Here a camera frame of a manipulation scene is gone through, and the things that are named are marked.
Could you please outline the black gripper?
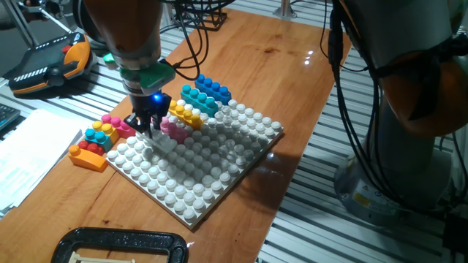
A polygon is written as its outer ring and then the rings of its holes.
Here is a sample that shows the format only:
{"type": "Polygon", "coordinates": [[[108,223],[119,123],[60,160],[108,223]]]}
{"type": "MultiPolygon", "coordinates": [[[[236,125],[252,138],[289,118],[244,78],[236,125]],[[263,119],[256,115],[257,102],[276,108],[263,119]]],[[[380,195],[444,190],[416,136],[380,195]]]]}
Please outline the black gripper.
{"type": "Polygon", "coordinates": [[[171,96],[166,93],[156,92],[148,96],[129,95],[132,103],[133,113],[124,119],[124,123],[135,131],[145,134],[149,131],[151,138],[158,138],[162,135],[160,123],[162,117],[168,113],[171,96]]]}

